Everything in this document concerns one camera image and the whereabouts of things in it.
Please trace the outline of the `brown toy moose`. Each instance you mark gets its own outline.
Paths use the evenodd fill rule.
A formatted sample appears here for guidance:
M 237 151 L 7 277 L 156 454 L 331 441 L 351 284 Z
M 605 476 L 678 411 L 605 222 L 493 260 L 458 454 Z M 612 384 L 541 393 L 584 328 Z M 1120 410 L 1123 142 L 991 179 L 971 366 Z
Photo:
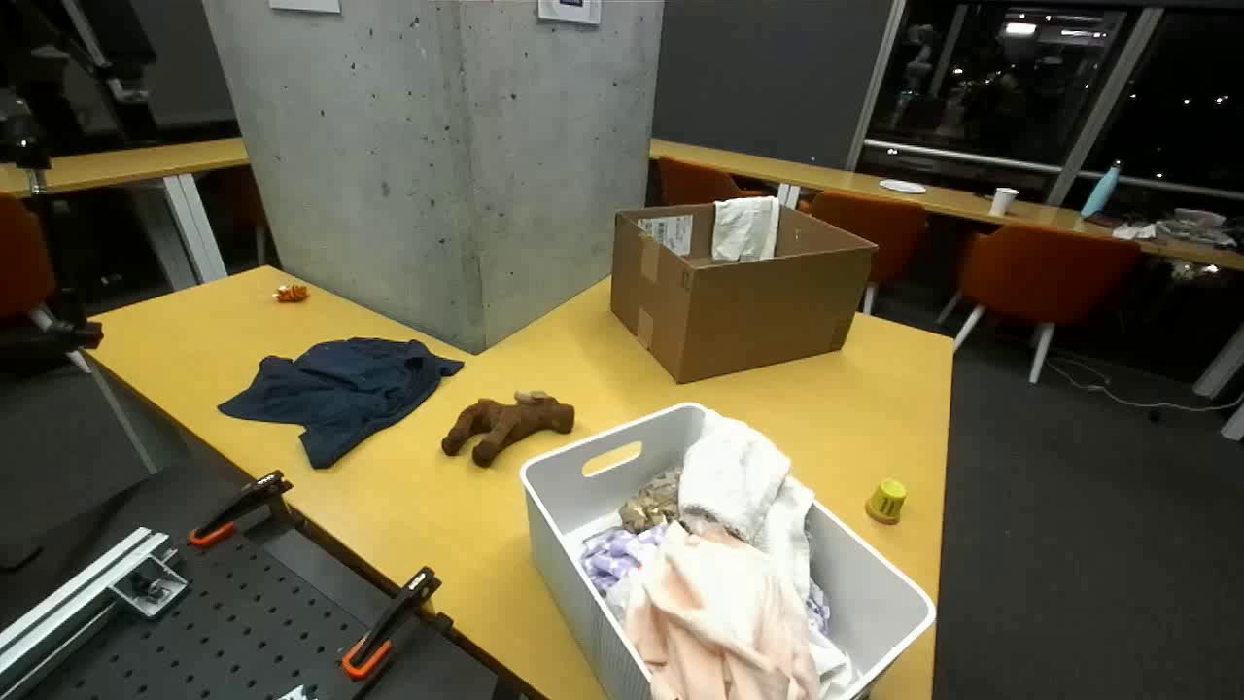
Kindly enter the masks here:
M 557 397 L 518 393 L 507 406 L 481 397 L 454 417 L 437 448 L 446 454 L 458 454 L 463 448 L 471 448 L 471 458 L 478 467 L 493 467 L 506 448 L 527 441 L 531 433 L 567 435 L 570 428 L 576 428 L 576 410 Z

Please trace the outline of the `dark blue shirt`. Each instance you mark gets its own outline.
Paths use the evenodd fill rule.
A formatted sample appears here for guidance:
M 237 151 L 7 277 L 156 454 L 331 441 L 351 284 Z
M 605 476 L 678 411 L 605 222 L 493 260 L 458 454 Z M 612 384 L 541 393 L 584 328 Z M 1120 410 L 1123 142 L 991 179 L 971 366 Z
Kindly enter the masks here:
M 313 344 L 297 357 L 269 354 L 255 376 L 222 402 L 222 411 L 297 426 L 305 463 L 327 472 L 414 411 L 454 373 L 454 357 L 437 357 L 414 339 L 336 339 Z

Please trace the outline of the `small beige item in basket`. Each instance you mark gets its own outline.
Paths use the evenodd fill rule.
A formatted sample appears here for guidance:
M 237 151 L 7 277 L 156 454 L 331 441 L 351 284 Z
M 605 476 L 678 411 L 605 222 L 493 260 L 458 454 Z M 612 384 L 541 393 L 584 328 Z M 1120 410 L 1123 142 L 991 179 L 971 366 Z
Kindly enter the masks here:
M 616 518 L 628 535 L 646 535 L 678 515 L 678 476 L 650 476 L 634 500 L 616 507 Z

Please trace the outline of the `small orange toy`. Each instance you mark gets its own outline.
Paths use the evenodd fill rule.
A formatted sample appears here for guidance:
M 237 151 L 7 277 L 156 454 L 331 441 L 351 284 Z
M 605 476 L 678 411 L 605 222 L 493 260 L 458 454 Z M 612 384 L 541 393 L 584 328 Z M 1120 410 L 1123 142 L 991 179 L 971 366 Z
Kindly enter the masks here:
M 275 284 L 270 301 L 275 303 L 305 303 L 305 287 L 304 284 Z

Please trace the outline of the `white plastic basket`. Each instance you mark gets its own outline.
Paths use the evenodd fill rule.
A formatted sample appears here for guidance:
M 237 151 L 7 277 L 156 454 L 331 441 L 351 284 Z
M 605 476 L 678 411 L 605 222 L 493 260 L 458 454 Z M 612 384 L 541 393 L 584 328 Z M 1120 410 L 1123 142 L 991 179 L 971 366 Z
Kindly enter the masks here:
M 616 507 L 650 476 L 675 467 L 717 426 L 717 411 L 684 402 L 522 467 L 531 563 L 605 700 L 650 700 L 650 672 L 594 592 L 584 545 L 616 523 Z M 829 598 L 829 638 L 851 660 L 842 698 L 860 700 L 932 625 L 935 607 L 829 507 L 812 507 L 804 535 L 807 580 Z

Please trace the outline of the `purple patterned cloth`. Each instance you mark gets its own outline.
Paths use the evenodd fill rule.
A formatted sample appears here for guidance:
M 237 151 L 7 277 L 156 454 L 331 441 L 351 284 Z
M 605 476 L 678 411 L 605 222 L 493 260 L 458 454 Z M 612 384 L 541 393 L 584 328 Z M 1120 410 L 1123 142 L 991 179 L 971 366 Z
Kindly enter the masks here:
M 625 612 L 646 563 L 659 551 L 659 545 L 663 528 L 628 535 L 611 527 L 584 540 L 579 567 L 612 612 Z

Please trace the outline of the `long wooden desk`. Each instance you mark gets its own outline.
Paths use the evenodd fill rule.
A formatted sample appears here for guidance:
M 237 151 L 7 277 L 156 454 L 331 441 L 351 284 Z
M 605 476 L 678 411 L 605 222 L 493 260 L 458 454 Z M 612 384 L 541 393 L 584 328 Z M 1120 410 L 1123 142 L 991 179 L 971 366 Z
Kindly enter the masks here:
M 804 192 L 914 201 L 930 213 L 980 222 L 980 227 L 1039 227 L 1039 230 L 1062 230 L 1062 234 L 1110 239 L 1110 227 L 1097 227 L 1097 222 L 1078 218 L 1074 212 L 1022 201 L 1022 198 L 1014 198 L 1001 213 L 995 213 L 986 194 L 971 194 L 971 192 L 956 192 L 956 188 L 894 192 L 877 177 L 861 177 L 861 172 L 835 172 L 835 169 L 726 151 L 726 148 L 702 148 L 702 146 L 678 146 L 678 142 L 650 142 L 650 155 L 651 160 L 678 160 L 678 163 L 695 163 L 695 169 L 712 169 L 712 172 L 726 172 L 726 177 L 741 177 L 741 179 L 804 188 Z M 1205 248 L 1205 247 L 1162 242 L 1162 239 L 1145 239 L 1136 247 L 1149 258 L 1162 258 L 1162 260 L 1216 264 L 1227 273 L 1244 273 L 1244 252 L 1232 252 L 1232 248 Z

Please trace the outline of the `right black orange clamp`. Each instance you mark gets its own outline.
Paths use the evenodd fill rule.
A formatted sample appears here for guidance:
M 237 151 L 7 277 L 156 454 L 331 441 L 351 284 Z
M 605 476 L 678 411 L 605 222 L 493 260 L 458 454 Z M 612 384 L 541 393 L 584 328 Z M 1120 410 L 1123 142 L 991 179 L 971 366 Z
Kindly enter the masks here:
M 379 620 L 336 659 L 341 676 L 353 685 L 374 682 L 396 649 L 396 631 L 402 623 L 431 620 L 431 598 L 437 588 L 443 580 L 431 567 L 414 567 Z

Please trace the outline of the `orange chair middle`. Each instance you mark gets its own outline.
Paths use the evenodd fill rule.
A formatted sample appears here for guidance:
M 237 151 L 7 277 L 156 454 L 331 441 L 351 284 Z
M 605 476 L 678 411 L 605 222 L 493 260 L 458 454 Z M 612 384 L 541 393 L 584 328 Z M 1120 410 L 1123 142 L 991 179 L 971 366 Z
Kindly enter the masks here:
M 816 194 L 807 213 L 877 247 L 861 312 L 873 312 L 873 297 L 914 264 L 922 242 L 930 239 L 930 213 L 914 201 Z

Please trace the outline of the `orange chair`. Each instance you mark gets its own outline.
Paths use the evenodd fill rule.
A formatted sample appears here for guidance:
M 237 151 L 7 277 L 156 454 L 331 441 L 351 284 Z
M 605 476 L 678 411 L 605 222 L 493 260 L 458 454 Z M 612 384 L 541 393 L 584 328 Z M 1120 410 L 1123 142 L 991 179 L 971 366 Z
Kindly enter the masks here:
M 1053 334 L 1083 323 L 1137 260 L 1142 252 L 1116 239 L 1035 227 L 980 234 L 956 277 L 956 297 L 971 303 L 956 344 L 967 344 L 983 317 L 1031 323 L 1039 347 L 1026 382 L 1039 384 Z
M 12 194 L 0 198 L 0 319 L 37 319 L 59 293 L 42 222 Z
M 930 213 L 914 201 L 816 194 L 807 213 L 877 247 L 861 312 L 873 312 L 873 297 L 914 264 L 922 242 L 930 239 Z

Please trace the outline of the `white paper cup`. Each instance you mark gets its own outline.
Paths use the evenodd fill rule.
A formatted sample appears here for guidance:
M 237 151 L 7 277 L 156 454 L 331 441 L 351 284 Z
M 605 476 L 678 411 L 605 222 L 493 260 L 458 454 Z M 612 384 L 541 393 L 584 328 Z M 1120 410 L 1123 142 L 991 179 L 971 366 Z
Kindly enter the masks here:
M 1001 218 L 1018 198 L 1018 188 L 995 188 L 991 194 L 991 218 Z

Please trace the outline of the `orange chair right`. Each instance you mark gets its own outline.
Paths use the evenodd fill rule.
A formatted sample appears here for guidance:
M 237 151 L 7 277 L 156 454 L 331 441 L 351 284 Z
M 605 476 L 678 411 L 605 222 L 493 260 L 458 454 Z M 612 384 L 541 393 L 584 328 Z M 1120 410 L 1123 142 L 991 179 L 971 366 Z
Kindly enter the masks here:
M 971 303 L 956 344 L 967 344 L 983 317 L 1031 323 L 1039 347 L 1026 382 L 1039 384 L 1053 334 L 1083 323 L 1137 260 L 1142 252 L 1116 239 L 1035 227 L 980 234 L 956 277 L 956 297 Z

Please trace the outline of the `orange chair far left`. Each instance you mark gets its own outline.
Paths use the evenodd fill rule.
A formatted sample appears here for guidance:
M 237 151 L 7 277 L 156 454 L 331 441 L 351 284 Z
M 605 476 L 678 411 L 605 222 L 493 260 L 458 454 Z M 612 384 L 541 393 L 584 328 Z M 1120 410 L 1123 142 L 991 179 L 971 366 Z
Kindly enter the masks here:
M 42 222 L 12 194 L 0 198 L 0 319 L 37 319 L 59 293 Z

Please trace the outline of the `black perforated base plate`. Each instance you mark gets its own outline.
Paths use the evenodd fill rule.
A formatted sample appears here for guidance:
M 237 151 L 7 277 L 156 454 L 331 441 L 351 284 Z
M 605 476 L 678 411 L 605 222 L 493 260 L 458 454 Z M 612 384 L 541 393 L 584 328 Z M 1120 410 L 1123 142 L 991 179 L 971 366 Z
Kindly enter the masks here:
M 396 659 L 351 676 L 364 623 L 249 540 L 161 548 L 104 588 L 18 700 L 396 700 Z

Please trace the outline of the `aluminium rail with bracket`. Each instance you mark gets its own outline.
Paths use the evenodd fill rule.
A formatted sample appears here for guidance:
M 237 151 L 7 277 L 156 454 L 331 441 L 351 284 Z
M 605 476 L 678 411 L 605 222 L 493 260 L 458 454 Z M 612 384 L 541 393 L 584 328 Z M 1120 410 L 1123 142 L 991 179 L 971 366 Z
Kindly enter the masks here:
M 0 631 L 0 700 L 30 690 L 59 659 L 75 655 L 112 614 L 159 620 L 186 594 L 177 548 L 159 528 L 132 528 L 63 588 Z

